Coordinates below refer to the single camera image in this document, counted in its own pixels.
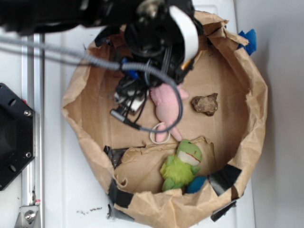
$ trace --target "plush toy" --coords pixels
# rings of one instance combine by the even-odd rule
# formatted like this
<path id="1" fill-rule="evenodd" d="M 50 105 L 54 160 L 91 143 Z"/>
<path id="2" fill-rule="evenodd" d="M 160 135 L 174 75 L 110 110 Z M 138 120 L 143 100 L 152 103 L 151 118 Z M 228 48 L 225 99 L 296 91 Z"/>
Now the plush toy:
<path id="1" fill-rule="evenodd" d="M 191 181 L 191 183 L 187 186 L 186 193 L 198 192 L 204 185 L 206 179 L 207 178 L 204 176 L 195 177 L 194 180 Z"/>
<path id="2" fill-rule="evenodd" d="M 182 89 L 181 84 L 177 86 L 178 91 L 182 99 L 187 99 L 189 94 Z M 179 114 L 179 104 L 176 95 L 170 85 L 163 83 L 158 87 L 154 87 L 150 90 L 150 97 L 155 103 L 155 112 L 160 124 L 157 130 L 164 130 L 177 119 Z M 182 135 L 177 127 L 170 130 L 171 135 L 180 142 Z M 157 133 L 155 136 L 156 142 L 163 142 L 166 137 L 166 133 Z"/>
<path id="3" fill-rule="evenodd" d="M 183 139 L 177 147 L 176 155 L 170 155 L 161 167 L 165 182 L 162 191 L 179 189 L 188 185 L 200 170 L 202 160 L 199 147 L 189 140 Z"/>

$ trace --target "crumpled paper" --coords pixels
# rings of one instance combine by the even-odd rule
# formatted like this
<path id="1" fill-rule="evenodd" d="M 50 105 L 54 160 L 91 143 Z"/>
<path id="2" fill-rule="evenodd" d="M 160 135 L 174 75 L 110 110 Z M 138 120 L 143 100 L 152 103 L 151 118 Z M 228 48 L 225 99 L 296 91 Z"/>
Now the crumpled paper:
<path id="1" fill-rule="evenodd" d="M 267 86 L 255 64 L 239 44 L 248 41 L 230 33 L 228 21 L 217 15 L 196 12 L 204 26 L 199 38 L 196 64 L 185 78 L 183 88 L 190 97 L 183 101 L 184 113 L 178 128 L 183 137 L 203 149 L 200 174 L 208 175 L 227 163 L 242 170 L 235 185 L 220 196 L 206 181 L 195 194 L 182 190 L 160 192 L 162 179 L 157 172 L 177 143 L 153 145 L 149 134 L 126 126 L 109 112 L 114 103 L 108 97 L 123 76 L 94 66 L 79 66 L 62 101 L 62 113 L 78 136 L 90 167 L 108 193 L 114 178 L 121 190 L 134 193 L 128 208 L 115 205 L 136 222 L 156 228 L 186 228 L 210 216 L 213 211 L 243 195 L 261 155 L 267 116 Z M 121 35 L 111 37 L 113 47 L 90 45 L 87 52 L 111 59 L 117 51 L 130 55 Z M 197 113 L 190 101 L 195 96 L 217 93 L 218 110 L 208 117 Z M 153 127 L 158 123 L 154 105 L 148 100 L 139 122 Z M 115 170 L 104 146 L 129 148 Z"/>

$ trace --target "pink plush toy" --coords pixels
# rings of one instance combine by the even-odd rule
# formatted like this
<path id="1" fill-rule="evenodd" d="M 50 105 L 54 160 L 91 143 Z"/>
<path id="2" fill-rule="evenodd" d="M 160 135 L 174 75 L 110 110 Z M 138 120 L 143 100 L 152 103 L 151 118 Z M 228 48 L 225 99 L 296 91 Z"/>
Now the pink plush toy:
<path id="1" fill-rule="evenodd" d="M 189 94 L 182 89 L 181 84 L 177 86 L 182 99 L 187 99 Z M 150 90 L 150 97 L 156 106 L 156 116 L 164 124 L 157 127 L 157 130 L 164 130 L 177 119 L 179 114 L 179 104 L 176 95 L 170 85 L 163 83 L 159 87 L 154 87 Z M 172 136 L 177 140 L 182 140 L 182 135 L 177 127 L 170 130 Z M 156 142 L 163 142 L 166 133 L 157 133 L 155 136 Z"/>

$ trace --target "green frog plush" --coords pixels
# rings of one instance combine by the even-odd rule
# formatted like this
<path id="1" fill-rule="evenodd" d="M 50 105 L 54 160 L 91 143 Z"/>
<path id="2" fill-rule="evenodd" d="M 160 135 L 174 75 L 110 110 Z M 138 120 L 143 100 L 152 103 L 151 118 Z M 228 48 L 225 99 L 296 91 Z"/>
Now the green frog plush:
<path id="1" fill-rule="evenodd" d="M 200 170 L 198 165 L 201 160 L 202 153 L 199 147 L 183 139 L 177 147 L 176 155 L 170 155 L 161 167 L 161 174 L 165 179 L 162 191 L 188 185 Z"/>

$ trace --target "brown rock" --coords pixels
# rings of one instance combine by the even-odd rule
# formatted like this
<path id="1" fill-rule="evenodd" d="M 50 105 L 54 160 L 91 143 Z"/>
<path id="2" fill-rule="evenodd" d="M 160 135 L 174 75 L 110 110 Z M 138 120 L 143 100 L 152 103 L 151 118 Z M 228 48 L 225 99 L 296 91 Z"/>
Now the brown rock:
<path id="1" fill-rule="evenodd" d="M 196 96 L 192 99 L 191 104 L 199 113 L 204 113 L 207 116 L 213 116 L 218 109 L 217 103 L 218 94 L 211 94 L 209 96 Z"/>

